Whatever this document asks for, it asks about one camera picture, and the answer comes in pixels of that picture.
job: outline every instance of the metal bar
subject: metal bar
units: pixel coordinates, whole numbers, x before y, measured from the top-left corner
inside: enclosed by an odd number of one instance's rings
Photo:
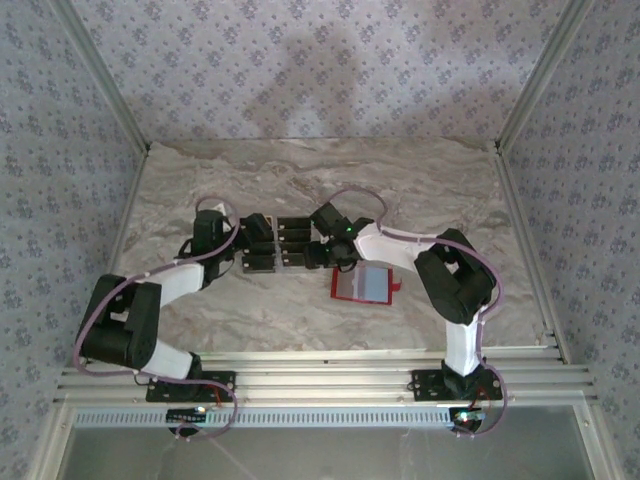
[[[502,126],[498,136],[501,152],[509,152],[513,146],[593,3],[594,0],[570,0],[565,6],[533,72]]]
[[[82,23],[78,12],[76,12],[69,0],[49,0],[49,5],[62,24],[62,28],[67,32],[69,41],[84,61],[96,86],[102,92],[107,105],[116,117],[129,142],[136,151],[145,152],[146,141],[140,127],[138,127],[129,106],[122,98],[115,81],[109,73],[109,69],[94,45],[91,35],[89,35]]]
[[[624,480],[625,474],[606,426],[600,405],[573,407],[589,463],[596,480]]]
[[[58,478],[75,418],[75,408],[68,405],[54,405],[40,432],[26,479]]]
[[[167,423],[166,407],[154,408],[80,408],[74,428],[149,428],[178,426]],[[222,427],[231,416],[230,408],[215,409],[198,422],[201,427]],[[413,406],[405,408],[250,408],[238,413],[233,428],[343,428],[451,427],[446,407]]]
[[[563,365],[557,349],[538,348],[528,362],[519,356],[530,349],[494,349],[504,358],[496,364],[503,371],[510,396],[536,404],[570,404],[584,395],[595,398],[586,366]],[[547,357],[548,351],[555,357]],[[509,360],[507,355],[514,355]],[[203,355],[204,368],[225,368],[238,373],[236,394],[243,407],[263,406],[407,406],[414,405],[407,388],[410,372],[439,368],[442,353],[424,351],[268,352]],[[66,370],[56,400],[77,406],[146,405],[146,388],[132,377],[84,377]],[[433,405],[465,405],[467,402],[434,402]]]
[[[538,258],[537,249],[535,248],[535,242],[533,235],[529,230],[528,223],[526,222],[526,215],[524,213],[524,207],[518,195],[516,194],[516,184],[511,173],[509,163],[505,157],[500,154],[496,154],[496,166],[498,169],[498,177],[502,184],[502,190],[505,193],[505,203],[509,210],[509,216],[513,222],[513,227],[516,235],[516,239],[520,246],[520,251],[524,256],[524,262],[527,267],[529,280],[534,290],[534,297],[545,326],[555,333],[555,341],[557,347],[560,350],[560,355],[565,362],[571,363],[571,356],[569,353],[569,347],[562,333],[562,328],[558,322],[558,314],[556,312],[555,304],[551,298],[551,290],[547,283],[540,259]]]
[[[111,255],[109,255],[107,272],[115,273],[116,268],[118,268],[118,263],[120,262],[120,257],[122,256],[122,248],[124,246],[127,227],[129,226],[129,218],[131,217],[131,211],[133,210],[133,205],[135,203],[136,196],[138,195],[138,187],[140,187],[140,180],[142,178],[144,166],[147,162],[147,156],[148,152],[145,150],[140,155],[140,160],[138,160],[136,174],[135,177],[133,177],[133,182],[131,182],[131,187],[129,187],[127,203],[124,206],[124,211],[122,212],[122,217],[120,218],[120,222],[118,224],[118,232],[116,233],[115,242],[111,249]]]
[[[508,383],[589,383],[591,374],[586,368],[566,369],[566,370],[502,370],[503,376]],[[397,370],[394,372],[252,372],[238,373],[237,382],[244,387],[254,386],[314,386],[326,385],[406,385],[409,378],[408,370]],[[63,381],[67,387],[96,387],[104,388],[111,386],[133,385],[133,381],[126,381],[118,377],[85,377],[82,375],[65,376]]]

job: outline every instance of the transparent panel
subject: transparent panel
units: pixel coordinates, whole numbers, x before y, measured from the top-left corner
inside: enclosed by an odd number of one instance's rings
[[[590,479],[571,408],[512,408],[473,440],[445,430],[236,429],[218,439],[254,477],[208,441],[165,429],[75,429],[59,480]]]

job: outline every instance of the marble surface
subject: marble surface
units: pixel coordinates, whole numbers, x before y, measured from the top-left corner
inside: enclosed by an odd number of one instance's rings
[[[544,342],[544,326],[482,143],[432,139],[219,140],[152,145],[126,233],[119,272],[173,258],[190,236],[194,201],[230,200],[242,216],[311,213],[349,184],[382,195],[388,226],[420,233],[461,229],[503,273],[506,302],[487,324],[487,345]],[[375,216],[375,199],[349,193],[336,207]],[[444,350],[444,321],[417,276],[397,271],[392,306],[329,298],[331,271],[243,274],[162,310],[159,335],[196,351]]]

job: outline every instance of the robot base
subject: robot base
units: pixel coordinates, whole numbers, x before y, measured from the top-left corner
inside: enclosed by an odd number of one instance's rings
[[[444,362],[440,370],[413,370],[407,388],[416,402],[473,401],[479,390],[484,390],[490,400],[502,400],[500,380],[481,365],[466,377],[451,371]]]
[[[226,385],[231,390],[236,388],[236,372],[205,371],[198,380],[213,380]],[[230,395],[221,388],[208,385],[180,385],[175,383],[149,381],[146,400],[149,403],[221,403],[231,402]]]

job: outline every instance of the wallpaper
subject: wallpaper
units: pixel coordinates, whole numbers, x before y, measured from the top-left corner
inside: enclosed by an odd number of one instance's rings
[[[0,478],[22,478],[137,155],[46,2],[0,2]]]
[[[509,154],[573,360],[640,478],[640,5],[597,0]]]
[[[565,0],[74,0],[148,141],[495,138]]]

